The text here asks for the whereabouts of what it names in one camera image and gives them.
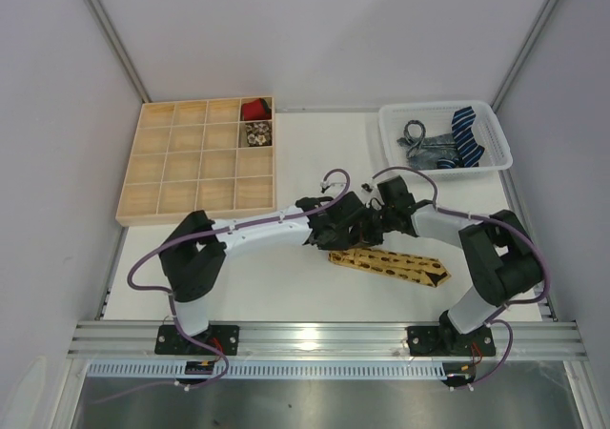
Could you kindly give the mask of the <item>yellow patterned tie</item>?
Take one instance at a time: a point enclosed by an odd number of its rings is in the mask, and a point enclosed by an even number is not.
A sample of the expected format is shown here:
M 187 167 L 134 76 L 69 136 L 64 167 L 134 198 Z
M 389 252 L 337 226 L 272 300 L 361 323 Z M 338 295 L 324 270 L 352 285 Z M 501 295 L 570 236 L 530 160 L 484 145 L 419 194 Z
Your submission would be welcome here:
M 330 251 L 329 261 L 338 266 L 434 288 L 451 278 L 450 272 L 436 258 L 371 248 Z

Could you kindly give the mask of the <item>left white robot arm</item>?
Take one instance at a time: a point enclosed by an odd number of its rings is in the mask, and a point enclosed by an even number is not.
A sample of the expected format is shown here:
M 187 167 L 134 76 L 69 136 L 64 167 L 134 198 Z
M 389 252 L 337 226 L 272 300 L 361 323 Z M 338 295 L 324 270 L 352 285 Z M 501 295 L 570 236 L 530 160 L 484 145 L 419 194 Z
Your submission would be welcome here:
M 354 193 L 339 200 L 303 197 L 271 214 L 210 219 L 203 211 L 188 214 L 166 239 L 159 254 L 173 296 L 173 310 L 190 337 L 208 330 L 208 293 L 230 257 L 276 245 L 312 245 L 344 251 L 360 241 L 368 210 Z

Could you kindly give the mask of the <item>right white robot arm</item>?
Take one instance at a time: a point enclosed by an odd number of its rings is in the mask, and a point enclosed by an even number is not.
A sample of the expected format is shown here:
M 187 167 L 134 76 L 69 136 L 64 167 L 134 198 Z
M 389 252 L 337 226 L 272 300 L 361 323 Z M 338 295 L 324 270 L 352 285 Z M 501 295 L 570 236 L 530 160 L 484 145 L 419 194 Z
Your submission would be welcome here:
M 437 187 L 431 199 L 416 201 L 401 176 L 380 182 L 377 190 L 386 232 L 434 239 L 460 248 L 465 257 L 472 286 L 441 314 L 433 351 L 457 354 L 473 341 L 481 343 L 483 328 L 508 307 L 539 301 L 518 295 L 540 283 L 541 295 L 548 293 L 547 265 L 513 212 L 485 216 L 448 210 L 437 204 Z

